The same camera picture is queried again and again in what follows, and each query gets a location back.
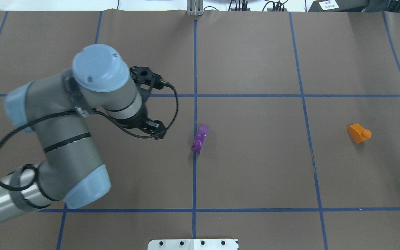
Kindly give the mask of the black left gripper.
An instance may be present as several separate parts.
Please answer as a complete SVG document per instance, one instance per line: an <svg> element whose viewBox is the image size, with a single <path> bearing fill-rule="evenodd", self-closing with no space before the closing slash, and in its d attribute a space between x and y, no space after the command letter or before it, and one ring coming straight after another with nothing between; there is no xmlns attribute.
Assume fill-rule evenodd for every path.
<svg viewBox="0 0 400 250"><path fill-rule="evenodd" d="M148 111L144 104L139 109L129 106L127 109L115 112L115 120L125 129L138 129L147 134L145 138L162 140L168 131L168 127L160 120L148 119Z"/></svg>

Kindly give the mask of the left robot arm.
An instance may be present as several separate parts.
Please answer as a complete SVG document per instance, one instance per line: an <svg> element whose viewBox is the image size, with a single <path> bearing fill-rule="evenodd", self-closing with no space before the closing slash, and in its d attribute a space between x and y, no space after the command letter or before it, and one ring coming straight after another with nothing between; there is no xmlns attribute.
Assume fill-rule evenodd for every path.
<svg viewBox="0 0 400 250"><path fill-rule="evenodd" d="M128 67L112 47L83 48L69 69L13 90L4 100L17 133L34 132L45 154L0 178L0 224L62 200L69 209L88 205L111 188L85 118L100 115L135 138L162 139L169 129L148 117L153 89L176 89L148 67Z"/></svg>

